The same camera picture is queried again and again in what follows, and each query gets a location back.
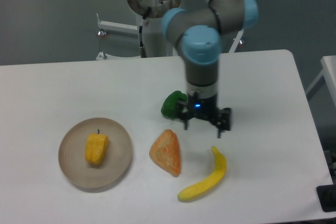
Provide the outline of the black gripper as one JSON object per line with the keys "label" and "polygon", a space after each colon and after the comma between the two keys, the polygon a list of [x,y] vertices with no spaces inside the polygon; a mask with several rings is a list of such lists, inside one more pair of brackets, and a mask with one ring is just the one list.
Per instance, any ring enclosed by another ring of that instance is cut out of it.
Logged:
{"label": "black gripper", "polygon": [[178,99],[176,103],[177,117],[188,129],[188,121],[192,118],[209,121],[217,128],[217,137],[231,130],[231,108],[217,108],[217,93],[204,96],[200,90],[188,91],[188,101]]}

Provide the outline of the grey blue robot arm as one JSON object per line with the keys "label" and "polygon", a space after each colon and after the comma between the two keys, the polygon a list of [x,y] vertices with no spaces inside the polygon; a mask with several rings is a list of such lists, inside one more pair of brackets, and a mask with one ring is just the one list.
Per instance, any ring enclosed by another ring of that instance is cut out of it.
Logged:
{"label": "grey blue robot arm", "polygon": [[173,0],[138,0],[143,18],[161,18],[162,33],[185,63],[187,92],[175,91],[161,107],[164,117],[187,123],[208,121],[219,132],[231,128],[231,109],[217,107],[221,36],[258,22],[255,0],[207,0],[206,8],[187,12]]}

